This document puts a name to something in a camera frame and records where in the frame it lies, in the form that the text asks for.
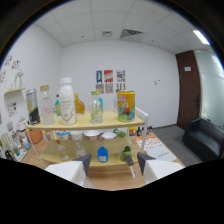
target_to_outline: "sofa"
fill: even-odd
[[[203,162],[219,159],[224,152],[224,130],[199,117],[188,121],[182,142]]]

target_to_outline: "ceiling light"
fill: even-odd
[[[154,13],[155,11],[153,9],[148,10],[149,13]]]
[[[201,40],[203,44],[209,44],[209,42],[205,39],[205,37],[198,31],[198,30],[193,30],[193,32],[197,35],[197,37]]]
[[[111,37],[112,36],[112,32],[111,31],[104,31],[104,32],[102,32],[102,36],[103,37]]]

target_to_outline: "wooden door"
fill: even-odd
[[[199,117],[201,85],[198,65],[193,51],[176,54],[180,80],[180,102],[177,126],[186,129],[190,119]]]

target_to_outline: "shelf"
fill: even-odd
[[[99,149],[98,140],[83,140],[82,146],[84,146],[86,153],[91,153],[90,167],[103,167],[103,166],[113,166],[113,165],[127,165],[126,162],[122,162],[119,159],[119,150],[120,147],[124,144],[131,144],[135,148],[135,151],[132,155],[134,163],[138,162],[137,152],[140,151],[140,148],[135,139],[131,138],[118,138],[118,139],[105,139],[104,147],[108,150],[108,161],[106,163],[100,163],[97,157],[97,150]],[[49,145],[40,155],[41,159],[48,160],[55,163],[68,162],[73,159],[76,159],[76,144],[73,140],[64,140],[61,141],[61,144],[65,146],[66,151],[68,152],[69,159],[62,161],[57,153],[57,143],[55,141],[50,141]]]
[[[19,88],[19,89],[8,90],[8,91],[5,92],[4,95],[9,94],[9,93],[13,93],[13,92],[18,92],[18,91],[21,91],[21,90],[23,90],[23,89],[25,89],[25,88]]]
[[[77,122],[72,125],[63,125],[62,118],[55,115],[55,122],[52,125],[44,125],[42,122],[37,125],[28,125],[30,130],[96,130],[96,129],[113,129],[121,127],[143,126],[144,120],[135,114],[135,120],[131,122],[118,121],[117,113],[113,110],[105,110],[103,113],[103,122],[100,124],[92,124],[88,111],[83,115],[77,115]]]

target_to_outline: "poster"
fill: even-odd
[[[3,83],[5,80],[6,71],[0,72],[0,83]]]
[[[143,137],[137,138],[139,147],[142,147],[142,139]],[[172,162],[177,159],[155,135],[146,137],[144,151],[146,151],[147,155],[159,160]]]
[[[17,70],[17,69],[19,69],[19,65],[20,65],[20,63],[21,63],[21,61],[19,61],[19,60],[15,60],[15,61],[13,61],[13,63],[12,63],[12,69],[13,69],[13,70]]]
[[[99,90],[100,94],[104,93],[104,84],[96,84],[96,91]]]
[[[16,111],[16,103],[11,103],[7,106],[9,117],[13,116],[14,114],[17,114]]]
[[[125,82],[125,70],[117,70],[117,82]]]
[[[113,83],[106,83],[105,84],[105,93],[113,93],[113,92],[114,92]]]
[[[6,58],[6,60],[5,60],[5,64],[4,64],[4,65],[9,66],[9,65],[10,65],[11,60],[12,60],[12,55],[8,55],[8,56],[7,56],[7,58]]]
[[[96,71],[96,82],[100,82],[102,84],[102,71],[98,70]]]
[[[113,82],[113,70],[104,70],[104,82],[106,83]]]

